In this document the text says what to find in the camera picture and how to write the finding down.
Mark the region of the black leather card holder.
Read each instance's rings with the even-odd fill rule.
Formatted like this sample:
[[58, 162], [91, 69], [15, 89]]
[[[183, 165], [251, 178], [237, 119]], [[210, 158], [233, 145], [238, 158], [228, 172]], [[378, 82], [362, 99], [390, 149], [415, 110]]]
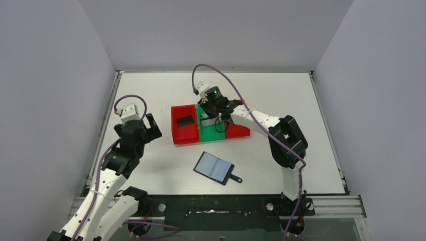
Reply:
[[229, 161], [203, 152], [193, 171], [222, 185], [226, 185], [229, 179], [242, 183], [243, 179], [232, 173], [234, 167], [235, 165]]

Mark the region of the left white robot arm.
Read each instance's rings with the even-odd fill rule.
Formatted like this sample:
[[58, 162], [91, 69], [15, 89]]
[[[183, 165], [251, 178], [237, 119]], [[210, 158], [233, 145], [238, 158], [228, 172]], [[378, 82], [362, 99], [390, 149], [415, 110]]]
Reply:
[[107, 240], [132, 214], [147, 211], [147, 192], [135, 187], [124, 191], [126, 199], [119, 201], [115, 213], [107, 211], [119, 189], [129, 179], [144, 154], [145, 145], [162, 137], [151, 113], [143, 119], [131, 119], [114, 127], [119, 138], [102, 155], [92, 187], [74, 216], [62, 227], [52, 231], [48, 240]]

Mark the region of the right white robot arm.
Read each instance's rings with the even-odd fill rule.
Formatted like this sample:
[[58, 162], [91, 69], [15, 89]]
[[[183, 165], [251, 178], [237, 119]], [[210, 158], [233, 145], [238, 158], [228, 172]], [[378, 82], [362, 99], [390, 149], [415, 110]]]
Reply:
[[246, 127], [268, 139], [272, 158], [282, 170], [283, 209], [289, 214], [300, 211], [300, 198], [304, 192], [302, 170], [306, 166], [304, 157], [308, 143], [295, 118], [290, 115], [277, 117], [254, 110], [241, 97], [230, 100], [222, 95], [217, 86], [210, 87], [203, 82], [192, 90], [199, 96], [198, 104], [208, 117]]

